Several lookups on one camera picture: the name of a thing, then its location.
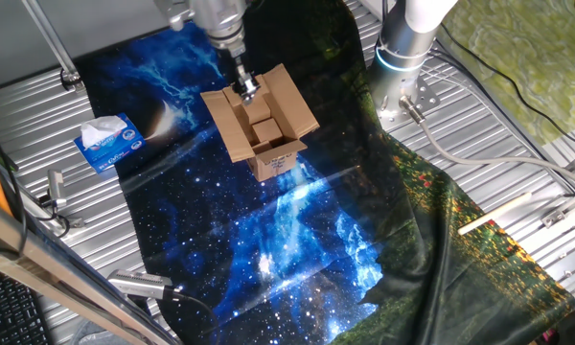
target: keyboard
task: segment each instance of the keyboard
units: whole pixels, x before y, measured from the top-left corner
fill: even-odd
[[[0,345],[52,345],[34,291],[0,273]]]

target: green fabric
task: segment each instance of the green fabric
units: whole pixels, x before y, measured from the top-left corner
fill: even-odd
[[[366,88],[356,83],[353,89]],[[360,97],[360,103],[376,121],[375,108],[370,94]],[[463,270],[460,280],[470,281],[448,293],[442,300],[444,318],[461,330],[453,344],[478,344],[473,335],[482,328],[495,328],[496,323],[485,312],[465,314],[472,304],[489,306],[495,301],[508,300],[515,309],[511,315],[531,327],[533,334],[542,333],[575,308],[573,297],[549,277],[541,267],[493,221],[479,227],[467,236],[457,234],[457,229],[484,215],[484,212],[444,172],[433,167],[422,157],[388,135],[394,160],[413,207],[416,222],[409,222],[400,230],[390,230],[390,241],[378,258],[383,271],[401,269],[403,266],[422,265],[433,258],[415,258],[414,248],[421,245],[423,228],[435,226],[438,218],[447,223],[453,244],[452,261]],[[428,241],[425,245],[433,247]],[[409,317],[417,317],[414,309],[423,296],[417,290],[396,297],[382,295],[380,308],[350,331],[340,335],[333,344],[395,343],[395,334],[409,327]],[[520,339],[516,344],[528,341]]]
[[[444,21],[463,45],[514,79],[524,98],[565,131],[575,129],[574,0],[459,0]],[[522,105],[502,77],[439,37],[540,144],[561,136]]]

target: metal clamp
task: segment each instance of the metal clamp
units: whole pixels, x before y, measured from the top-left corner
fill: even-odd
[[[184,22],[192,20],[194,11],[189,1],[183,0],[153,0],[155,6],[169,21],[171,29],[178,32],[183,29]]]
[[[541,221],[546,228],[550,228],[559,221],[567,219],[573,213],[575,213],[575,196],[545,216]]]
[[[64,191],[64,176],[61,171],[50,169],[47,171],[49,188],[47,194],[38,199],[42,208],[49,208],[51,217],[41,218],[42,220],[55,220],[61,228],[67,231],[69,228],[82,228],[85,226],[83,218],[65,218],[58,215],[58,210],[68,204],[66,192]]]
[[[416,124],[421,124],[426,120],[424,114],[417,108],[417,106],[411,102],[411,98],[407,96],[402,96],[399,100],[399,105],[404,109],[415,121]]]
[[[85,85],[81,80],[81,76],[75,67],[75,63],[68,55],[64,44],[59,39],[56,29],[51,25],[49,18],[38,4],[37,0],[22,0],[24,6],[28,10],[30,17],[45,37],[47,44],[54,52],[54,55],[59,61],[63,71],[61,72],[60,78],[62,84],[68,90],[70,87],[74,87],[75,91],[81,92],[85,90]]]

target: tissue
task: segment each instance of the tissue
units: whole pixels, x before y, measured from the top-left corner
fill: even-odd
[[[108,138],[126,127],[126,122],[118,116],[104,116],[83,123],[80,126],[83,147],[89,149],[100,143],[102,139]]]
[[[80,131],[75,145],[98,173],[145,145],[145,139],[124,113],[86,122]]]

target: small cardboard box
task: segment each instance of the small cardboard box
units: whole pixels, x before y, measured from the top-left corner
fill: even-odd
[[[284,134],[279,129],[279,126],[277,126],[275,119],[270,118],[257,123],[251,128],[253,129],[254,138],[258,143],[268,142],[273,148],[277,148],[283,144]]]
[[[299,139],[319,124],[283,64],[256,80],[261,88],[255,105],[242,104],[230,87],[201,96],[232,162],[247,160],[256,179],[264,181],[296,165],[297,152],[307,148]]]

